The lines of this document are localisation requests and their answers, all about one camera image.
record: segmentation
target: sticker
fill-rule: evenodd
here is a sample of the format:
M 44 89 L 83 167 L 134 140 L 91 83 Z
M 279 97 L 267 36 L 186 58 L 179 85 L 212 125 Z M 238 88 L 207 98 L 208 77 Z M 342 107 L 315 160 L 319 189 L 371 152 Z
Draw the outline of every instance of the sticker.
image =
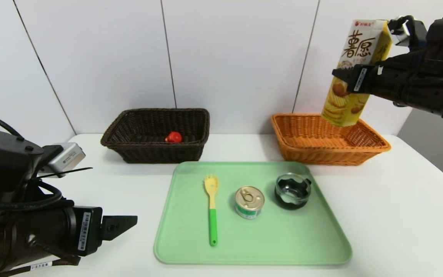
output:
M 52 266 L 52 262 L 40 263 L 40 264 L 30 266 L 30 271 L 36 270 L 36 269 L 41 269 L 44 267 L 51 267 L 51 266 Z
M 83 213 L 83 221 L 81 222 L 80 239 L 78 241 L 78 250 L 85 251 L 87 247 L 88 224 L 90 224 L 91 212 Z
M 362 68 L 362 71 L 360 71 L 360 75 L 358 76 L 358 79 L 355 84 L 355 88 L 353 88 L 353 91 L 359 91 L 360 86 L 362 86 L 363 79 L 365 78 L 365 74 L 367 73 L 366 68 Z
M 69 153 L 68 156 L 63 160 L 63 163 L 65 164 L 66 162 L 69 162 L 74 156 L 76 156 L 76 151 Z

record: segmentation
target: red tomato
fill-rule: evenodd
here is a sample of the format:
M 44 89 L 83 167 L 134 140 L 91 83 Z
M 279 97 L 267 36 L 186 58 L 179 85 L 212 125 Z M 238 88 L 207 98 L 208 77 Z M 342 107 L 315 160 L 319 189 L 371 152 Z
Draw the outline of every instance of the red tomato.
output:
M 168 136 L 165 138 L 165 141 L 174 142 L 174 143 L 182 142 L 182 135 L 179 132 L 170 132 Z

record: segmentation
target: yellow spatula head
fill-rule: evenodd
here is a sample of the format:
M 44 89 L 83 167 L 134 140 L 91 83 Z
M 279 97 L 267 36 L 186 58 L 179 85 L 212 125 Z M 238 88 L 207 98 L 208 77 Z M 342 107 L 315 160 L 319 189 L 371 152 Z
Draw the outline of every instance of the yellow spatula head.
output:
M 204 188 L 210 197 L 215 197 L 218 191 L 218 177 L 213 174 L 204 177 Z

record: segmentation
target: barcode label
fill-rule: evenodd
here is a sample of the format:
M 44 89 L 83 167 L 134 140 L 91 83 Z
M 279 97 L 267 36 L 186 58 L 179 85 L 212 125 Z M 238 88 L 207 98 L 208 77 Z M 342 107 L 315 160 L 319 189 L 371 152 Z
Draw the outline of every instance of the barcode label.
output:
M 88 224 L 90 224 L 91 212 L 83 213 L 83 221 L 81 222 L 80 239 L 78 240 L 78 250 L 85 251 L 87 247 Z
M 40 263 L 40 264 L 30 266 L 30 271 L 36 270 L 36 269 L 41 269 L 44 267 L 51 267 L 51 266 L 52 266 L 52 262 Z
M 358 80 L 356 81 L 355 88 L 353 88 L 353 91 L 359 91 L 360 86 L 362 86 L 363 79 L 365 78 L 365 74 L 367 73 L 366 68 L 362 68 L 362 71 L 360 71 L 360 75 L 358 76 Z

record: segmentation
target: white table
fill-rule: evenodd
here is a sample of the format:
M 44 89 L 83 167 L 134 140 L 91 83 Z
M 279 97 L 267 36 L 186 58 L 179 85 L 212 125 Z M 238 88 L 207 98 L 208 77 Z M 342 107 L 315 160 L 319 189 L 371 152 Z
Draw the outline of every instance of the white table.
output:
M 353 249 L 339 267 L 184 266 L 156 260 L 153 242 L 176 165 L 127 164 L 100 145 L 102 135 L 77 135 L 86 158 L 63 179 L 47 179 L 76 205 L 104 214 L 137 215 L 138 224 L 77 267 L 36 270 L 28 277 L 439 277 L 443 276 L 443 173 L 392 135 L 392 150 L 358 167 L 310 165 Z M 202 161 L 282 160 L 273 135 L 210 135 Z

